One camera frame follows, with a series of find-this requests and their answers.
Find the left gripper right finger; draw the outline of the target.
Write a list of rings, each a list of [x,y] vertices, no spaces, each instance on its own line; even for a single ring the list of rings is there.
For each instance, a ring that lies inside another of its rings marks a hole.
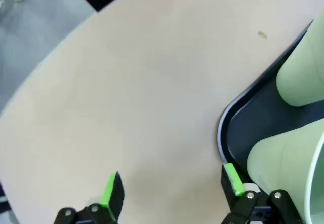
[[[230,209],[223,223],[303,222],[287,191],[267,194],[254,183],[243,183],[232,163],[222,165],[221,185]]]

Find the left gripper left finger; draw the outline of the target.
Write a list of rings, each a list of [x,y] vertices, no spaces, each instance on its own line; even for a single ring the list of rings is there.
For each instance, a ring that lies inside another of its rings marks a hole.
[[[56,224],[110,224],[118,223],[122,211],[125,191],[120,174],[110,175],[105,190],[98,203],[93,203],[76,211],[72,207],[65,207],[58,211]]]

